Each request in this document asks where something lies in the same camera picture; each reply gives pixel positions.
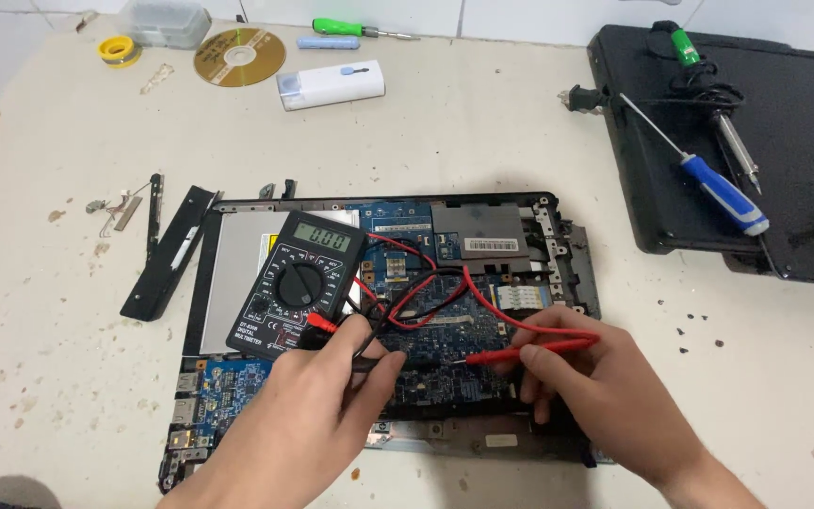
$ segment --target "wall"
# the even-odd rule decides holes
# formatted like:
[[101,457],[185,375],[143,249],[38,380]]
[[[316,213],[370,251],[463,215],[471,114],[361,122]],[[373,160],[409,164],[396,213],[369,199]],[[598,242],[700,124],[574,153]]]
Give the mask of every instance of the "wall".
[[[125,0],[0,0],[0,91],[39,42],[71,13],[116,13]],[[605,24],[671,19],[697,32],[787,42],[814,50],[814,2],[805,0],[201,0],[212,17],[309,25],[314,17],[382,30],[584,45]]]

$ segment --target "plastic storage box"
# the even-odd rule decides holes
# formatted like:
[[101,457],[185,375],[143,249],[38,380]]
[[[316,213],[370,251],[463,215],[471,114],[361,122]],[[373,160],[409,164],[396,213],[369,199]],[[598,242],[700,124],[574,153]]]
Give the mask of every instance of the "plastic storage box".
[[141,46],[194,50],[212,19],[197,2],[130,0],[119,12],[118,29]]

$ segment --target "green screwdriver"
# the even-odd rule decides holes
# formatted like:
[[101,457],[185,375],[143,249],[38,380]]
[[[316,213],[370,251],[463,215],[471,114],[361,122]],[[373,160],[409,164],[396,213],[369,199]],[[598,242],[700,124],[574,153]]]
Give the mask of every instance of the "green screwdriver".
[[316,18],[313,20],[313,31],[322,35],[356,35],[357,37],[394,37],[406,41],[415,41],[419,37],[406,33],[382,32],[374,26],[364,26],[359,23],[345,23],[329,18]]

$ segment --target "hand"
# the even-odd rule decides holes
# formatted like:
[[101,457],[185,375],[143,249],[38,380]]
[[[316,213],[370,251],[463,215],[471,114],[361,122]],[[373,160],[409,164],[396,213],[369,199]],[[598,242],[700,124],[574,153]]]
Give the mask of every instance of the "hand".
[[374,341],[364,355],[379,364],[352,376],[369,333],[354,315],[322,350],[281,355],[209,461],[160,506],[300,509],[319,496],[363,449],[405,360]]
[[[548,421],[548,400],[557,391],[605,454],[657,487],[672,504],[761,507],[708,453],[626,330],[563,305],[542,310],[526,323],[602,336],[588,351],[560,356],[536,345],[565,338],[531,330],[514,334],[511,344],[522,347],[520,361],[526,366],[520,399],[533,403],[536,422]],[[500,372],[511,368],[497,366]]]

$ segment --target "white table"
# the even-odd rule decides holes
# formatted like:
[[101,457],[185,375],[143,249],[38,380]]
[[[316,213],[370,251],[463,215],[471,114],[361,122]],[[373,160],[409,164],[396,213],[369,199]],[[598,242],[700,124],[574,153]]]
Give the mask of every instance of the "white table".
[[[603,318],[638,339],[709,448],[765,503],[814,507],[814,284],[637,249],[604,119],[556,97],[593,85],[582,48],[427,38],[301,52],[309,29],[276,26],[283,72],[375,58],[387,82],[383,98],[285,112],[274,79],[216,87],[190,52],[147,49],[107,68],[95,48],[110,24],[51,36],[0,98],[0,476],[32,477],[63,507],[158,500],[195,263],[161,320],[123,320],[146,204],[104,240],[103,214],[84,207],[161,171],[163,228],[192,184],[228,198],[285,178],[299,197],[554,192],[587,228]],[[141,95],[160,64],[175,72]],[[359,480],[349,468],[314,506],[662,504],[620,467],[374,451],[353,467]]]

